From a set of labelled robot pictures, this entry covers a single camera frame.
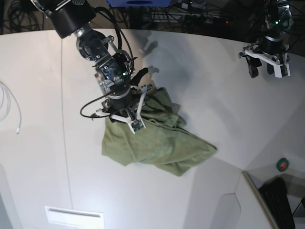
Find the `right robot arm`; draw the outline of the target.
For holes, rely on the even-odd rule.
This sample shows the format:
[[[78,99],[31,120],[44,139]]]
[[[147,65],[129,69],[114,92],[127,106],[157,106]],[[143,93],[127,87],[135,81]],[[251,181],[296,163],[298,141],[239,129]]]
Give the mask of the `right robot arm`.
[[[102,109],[92,115],[81,113],[81,116],[139,120],[148,87],[137,87],[148,68],[133,73],[135,57],[131,49],[123,50],[122,43],[127,39],[110,11],[105,7],[94,8],[86,0],[34,0],[32,4],[50,20],[62,39],[75,35],[79,54],[94,62],[95,77],[103,93]],[[96,14],[113,24],[116,38],[90,26]]]

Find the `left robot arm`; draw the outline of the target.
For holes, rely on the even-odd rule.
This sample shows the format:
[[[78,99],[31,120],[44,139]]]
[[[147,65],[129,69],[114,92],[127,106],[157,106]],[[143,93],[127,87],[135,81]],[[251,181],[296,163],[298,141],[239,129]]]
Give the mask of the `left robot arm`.
[[[254,43],[243,47],[239,57],[248,64],[251,78],[259,75],[258,67],[267,64],[267,72],[276,78],[290,76],[289,48],[285,35],[293,25],[290,6],[286,0],[265,0],[259,16],[260,31]]]

